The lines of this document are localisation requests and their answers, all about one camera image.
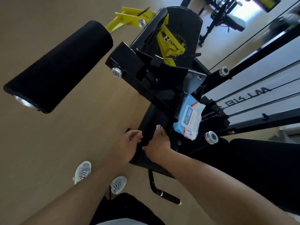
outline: black shorts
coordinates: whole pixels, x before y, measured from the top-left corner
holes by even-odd
[[[122,218],[137,220],[148,225],[165,225],[146,205],[128,193],[121,193],[113,200],[103,197],[90,225]]]

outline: hand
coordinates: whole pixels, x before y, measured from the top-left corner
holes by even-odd
[[[137,150],[137,143],[140,143],[142,138],[142,131],[128,131],[112,146],[111,155],[114,158],[120,159],[124,164],[128,163],[133,158]]]
[[[157,164],[163,160],[165,153],[171,149],[170,139],[162,127],[155,130],[152,140],[148,146],[142,147],[145,150],[147,157]]]

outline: black foam roller pad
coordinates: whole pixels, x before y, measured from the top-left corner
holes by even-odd
[[[113,47],[107,29],[89,21],[4,85],[4,91],[50,113]]]

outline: shoelace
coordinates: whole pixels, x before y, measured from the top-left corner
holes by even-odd
[[[111,186],[111,189],[112,189],[113,192],[116,192],[118,190],[118,188],[120,188],[120,183],[119,182],[115,182]]]
[[[88,176],[88,172],[87,171],[82,171],[79,174],[79,180],[82,180],[83,178],[85,178],[86,176]]]

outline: sneaker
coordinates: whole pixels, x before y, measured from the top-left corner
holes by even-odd
[[[112,194],[117,195],[119,194],[125,187],[127,179],[124,176],[119,176],[112,181],[110,185],[110,189]]]
[[[92,165],[89,161],[84,161],[81,163],[75,172],[75,177],[73,177],[74,184],[84,179],[91,173]]]

